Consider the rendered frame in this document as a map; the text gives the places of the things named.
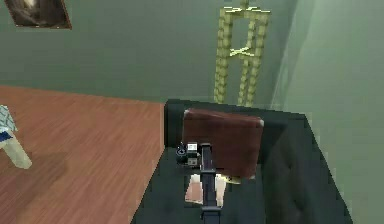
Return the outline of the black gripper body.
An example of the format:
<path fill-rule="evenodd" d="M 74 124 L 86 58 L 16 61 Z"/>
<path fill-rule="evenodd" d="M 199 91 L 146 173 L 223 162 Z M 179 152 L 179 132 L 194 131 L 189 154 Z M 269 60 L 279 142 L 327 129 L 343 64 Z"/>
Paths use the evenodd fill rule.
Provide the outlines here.
<path fill-rule="evenodd" d="M 188 160 L 187 150 L 186 150 L 186 146 L 183 143 L 180 143 L 177 146 L 175 153 L 176 153 L 176 161 L 178 164 L 185 164 L 187 162 Z"/>

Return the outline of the dark framed wall picture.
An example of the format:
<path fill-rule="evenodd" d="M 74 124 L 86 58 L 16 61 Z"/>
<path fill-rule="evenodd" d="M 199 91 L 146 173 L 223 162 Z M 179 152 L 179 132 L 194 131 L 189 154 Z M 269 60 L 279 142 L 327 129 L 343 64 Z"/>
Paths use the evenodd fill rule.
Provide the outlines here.
<path fill-rule="evenodd" d="M 72 29 L 64 0 L 3 0 L 16 27 Z"/>

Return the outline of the pale pink book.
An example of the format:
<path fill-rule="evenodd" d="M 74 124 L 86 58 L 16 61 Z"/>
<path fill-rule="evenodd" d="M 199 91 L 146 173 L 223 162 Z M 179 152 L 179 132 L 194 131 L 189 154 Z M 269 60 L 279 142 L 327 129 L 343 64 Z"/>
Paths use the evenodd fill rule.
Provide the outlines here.
<path fill-rule="evenodd" d="M 215 177 L 215 191 L 216 191 L 216 202 L 217 205 L 222 207 L 224 204 L 224 195 L 227 183 L 225 180 L 217 174 Z M 190 176 L 188 188 L 185 193 L 185 201 L 192 202 L 195 204 L 203 203 L 203 187 L 198 174 Z"/>

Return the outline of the yellow wooden easel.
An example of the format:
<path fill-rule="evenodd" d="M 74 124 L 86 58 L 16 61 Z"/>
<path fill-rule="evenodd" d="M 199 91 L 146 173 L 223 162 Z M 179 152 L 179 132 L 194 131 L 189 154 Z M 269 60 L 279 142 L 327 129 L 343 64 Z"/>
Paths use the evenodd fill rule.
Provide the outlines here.
<path fill-rule="evenodd" d="M 252 107 L 254 103 L 271 11 L 250 6 L 249 1 L 241 0 L 239 7 L 225 6 L 219 11 L 214 82 L 214 101 L 219 104 L 225 101 L 231 58 L 242 61 L 237 104 Z M 238 49 L 232 47 L 233 25 L 236 19 L 249 20 L 246 44 Z"/>

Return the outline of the dark green sofa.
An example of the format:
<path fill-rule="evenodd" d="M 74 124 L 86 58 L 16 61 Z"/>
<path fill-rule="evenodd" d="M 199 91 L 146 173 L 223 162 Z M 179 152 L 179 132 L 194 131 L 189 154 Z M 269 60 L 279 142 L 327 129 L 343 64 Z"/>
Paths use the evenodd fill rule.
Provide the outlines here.
<path fill-rule="evenodd" d="M 185 201 L 191 169 L 176 161 L 187 109 L 264 120 L 255 175 L 225 176 L 221 224 L 353 224 L 307 118 L 298 113 L 170 99 L 164 106 L 164 151 L 131 224 L 203 224 L 202 204 Z"/>

